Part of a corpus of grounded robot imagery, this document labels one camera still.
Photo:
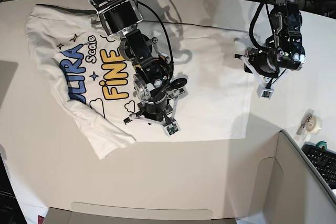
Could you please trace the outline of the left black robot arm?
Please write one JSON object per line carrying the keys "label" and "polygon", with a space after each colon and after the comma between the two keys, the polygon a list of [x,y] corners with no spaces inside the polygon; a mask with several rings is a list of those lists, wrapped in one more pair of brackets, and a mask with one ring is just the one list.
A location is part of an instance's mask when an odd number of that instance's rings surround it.
{"label": "left black robot arm", "polygon": [[[246,60],[245,72],[276,79],[282,69],[298,71],[302,68],[306,55],[302,45],[299,1],[263,0],[259,4],[249,26],[253,47],[241,56]],[[254,27],[263,8],[266,9],[272,34],[261,45],[254,36]]]}

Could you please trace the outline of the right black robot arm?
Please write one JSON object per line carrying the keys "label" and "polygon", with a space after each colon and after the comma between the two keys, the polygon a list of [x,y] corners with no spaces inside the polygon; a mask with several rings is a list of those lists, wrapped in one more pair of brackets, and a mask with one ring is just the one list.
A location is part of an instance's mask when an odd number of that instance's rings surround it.
{"label": "right black robot arm", "polygon": [[125,119],[129,123],[135,119],[149,123],[160,123],[174,127],[176,106],[180,89],[186,85],[185,78],[173,80],[173,54],[160,52],[157,38],[148,38],[138,29],[143,20],[137,0],[88,0],[95,8],[100,22],[108,36],[119,36],[121,56],[132,62],[135,68],[134,87],[139,103],[139,111]]}

